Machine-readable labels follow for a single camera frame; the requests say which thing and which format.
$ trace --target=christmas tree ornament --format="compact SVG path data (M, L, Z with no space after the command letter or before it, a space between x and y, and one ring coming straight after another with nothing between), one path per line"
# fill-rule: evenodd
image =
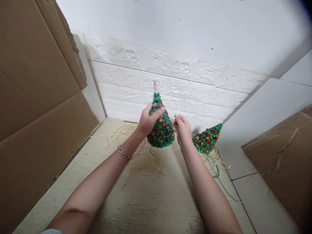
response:
M155 92L150 115L161 107L163 107L161 96L158 92ZM153 130L148 134L147 140L153 147L163 148L172 144L175 139L174 133L171 120L165 109L163 115L155 122Z
M193 137L193 143L198 152L208 155L213 150L215 143L219 139L222 127L222 124L217 124L216 126L207 128L202 133L196 134Z

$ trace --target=chain bracelet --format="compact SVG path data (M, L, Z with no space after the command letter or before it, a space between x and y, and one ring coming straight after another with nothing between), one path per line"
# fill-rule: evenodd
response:
M123 150L121 149L121 145L118 146L118 151L121 152L128 161L130 161L133 158L133 156L130 158L123 152Z

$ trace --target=white tile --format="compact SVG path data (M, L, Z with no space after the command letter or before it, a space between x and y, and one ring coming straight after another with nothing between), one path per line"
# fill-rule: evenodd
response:
M217 87L244 93L254 93L267 81L268 77L265 74L228 66L223 72Z
M153 102L154 99L154 93L153 92L149 92L149 91L144 91L142 90L142 104L144 105L148 105L151 102Z
M141 116L142 111L146 108L146 105L106 97L102 97L102 101L105 112L114 110L117 112Z
M237 92L228 89L215 88L211 92L206 103L238 109L241 107L252 95L242 92Z
M226 107L230 108L240 108L250 97L252 94L235 92L234 98L230 99L226 105Z
M154 81L156 81L158 92L165 93L168 77L142 72L129 68L120 68L120 79L123 86L138 88L146 91L154 91Z
M195 133L201 133L205 131L207 128L211 128L216 126L217 124L224 124L224 120L217 120L217 119L211 119L211 118L206 118L202 116L197 116L194 119L194 122L192 124L192 132Z
M172 121L175 120L175 114L180 114L183 115L189 122L190 124L192 124L196 118L196 114L192 114L192 113L187 113L187 112L182 112L179 110L171 110L171 109L166 109L168 111L168 115L170 117L170 119Z
M192 126L198 126L198 127L205 127L206 128L211 128L213 126L216 126L217 124L223 124L225 123L224 120L219 120L219 119L211 119L211 118L206 118L202 116L197 116L194 119L194 122Z
M216 85L225 68L226 66L220 66L213 63L201 61L199 63L193 81L209 85Z
M220 119L225 120L230 117L236 109L221 107L221 106L214 106L210 104L205 104L204 108L202 109L200 116L212 118L212 119Z
M199 114L204 106L204 102L194 101L190 99L184 99L180 111Z
M93 60L143 69L143 46L113 38L84 34Z
M97 81L120 85L118 67L96 61L92 61L92 66Z
M207 100L206 103L217 105L217 106L226 106L229 100L233 99L235 96L235 91L221 88L214 88Z
M181 105L183 103L183 98L180 97L174 97L170 95L164 95L162 97L162 103L166 108L172 109L172 110L180 110Z
M119 85L111 85L102 82L98 82L97 85L101 97L141 103L142 96L141 90L139 89L121 87Z
M144 105L150 104L154 99L153 95L154 95L153 92L142 90L142 104L144 104ZM179 98L179 97L161 94L161 100L162 100L162 103L164 104L164 106L166 108L169 108L172 110L180 110L184 99Z
M144 70L162 75L192 80L199 59L145 47Z
M205 102L213 86L169 78L166 94Z

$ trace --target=cardboard wall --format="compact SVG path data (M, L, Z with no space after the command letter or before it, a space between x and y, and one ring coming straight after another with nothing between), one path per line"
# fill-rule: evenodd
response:
M11 233L98 120L56 2L0 4L0 232Z
M242 147L301 229L311 208L311 142L312 105Z

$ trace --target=white wall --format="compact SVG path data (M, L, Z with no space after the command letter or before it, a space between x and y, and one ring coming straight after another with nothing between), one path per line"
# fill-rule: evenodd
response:
M310 33L295 0L57 2L72 30L265 74L275 71Z
M160 48L78 34L90 56L105 112L112 118L138 122L153 100L156 81L169 117L182 114L194 132L203 131L224 123L268 79Z

